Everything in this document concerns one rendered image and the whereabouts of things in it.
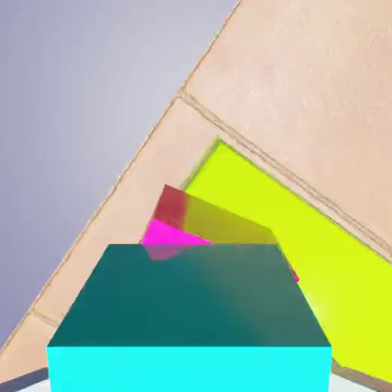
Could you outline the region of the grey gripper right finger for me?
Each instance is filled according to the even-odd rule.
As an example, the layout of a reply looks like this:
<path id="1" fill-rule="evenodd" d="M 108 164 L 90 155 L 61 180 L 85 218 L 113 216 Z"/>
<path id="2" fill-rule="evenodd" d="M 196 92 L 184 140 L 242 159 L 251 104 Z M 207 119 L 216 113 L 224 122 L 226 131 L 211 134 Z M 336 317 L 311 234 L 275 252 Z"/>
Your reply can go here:
<path id="1" fill-rule="evenodd" d="M 341 366 L 335 359 L 332 359 L 331 371 L 333 374 L 361 385 L 362 387 L 367 387 L 377 392 L 392 392 L 391 382 L 372 377 L 369 374 L 349 367 Z"/>

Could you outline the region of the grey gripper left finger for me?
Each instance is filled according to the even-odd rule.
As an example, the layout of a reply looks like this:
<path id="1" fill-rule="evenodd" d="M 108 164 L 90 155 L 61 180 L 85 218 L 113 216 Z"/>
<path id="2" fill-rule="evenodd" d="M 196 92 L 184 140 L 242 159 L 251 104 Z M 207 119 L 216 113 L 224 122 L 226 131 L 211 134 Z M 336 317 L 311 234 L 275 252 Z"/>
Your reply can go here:
<path id="1" fill-rule="evenodd" d="M 48 368 L 43 367 L 36 371 L 23 374 L 9 381 L 0 383 L 0 392 L 18 392 L 26 387 L 48 379 Z"/>

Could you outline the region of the small cyan cube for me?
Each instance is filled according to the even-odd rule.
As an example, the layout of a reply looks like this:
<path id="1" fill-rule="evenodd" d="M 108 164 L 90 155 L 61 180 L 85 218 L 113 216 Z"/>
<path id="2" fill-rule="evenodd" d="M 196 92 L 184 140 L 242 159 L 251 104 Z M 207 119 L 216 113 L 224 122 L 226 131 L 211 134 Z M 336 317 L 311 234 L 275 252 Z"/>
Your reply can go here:
<path id="1" fill-rule="evenodd" d="M 47 346 L 51 392 L 328 392 L 278 246 L 112 244 Z"/>

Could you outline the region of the small magenta cube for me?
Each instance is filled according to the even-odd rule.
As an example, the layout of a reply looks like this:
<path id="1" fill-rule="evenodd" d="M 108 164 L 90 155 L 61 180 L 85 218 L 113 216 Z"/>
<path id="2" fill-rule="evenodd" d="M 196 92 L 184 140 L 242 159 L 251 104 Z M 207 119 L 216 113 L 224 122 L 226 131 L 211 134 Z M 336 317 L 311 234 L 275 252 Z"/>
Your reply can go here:
<path id="1" fill-rule="evenodd" d="M 165 185 L 141 244 L 177 251 L 211 243 L 279 244 L 268 227 Z"/>

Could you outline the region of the large yellow box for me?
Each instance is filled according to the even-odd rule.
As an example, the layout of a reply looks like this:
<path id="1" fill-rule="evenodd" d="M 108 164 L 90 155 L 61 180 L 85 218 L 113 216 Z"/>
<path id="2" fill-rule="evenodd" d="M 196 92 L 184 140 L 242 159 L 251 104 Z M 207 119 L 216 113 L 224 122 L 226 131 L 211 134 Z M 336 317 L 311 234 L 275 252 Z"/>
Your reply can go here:
<path id="1" fill-rule="evenodd" d="M 269 227 L 341 365 L 392 383 L 392 265 L 220 142 L 190 195 Z"/>

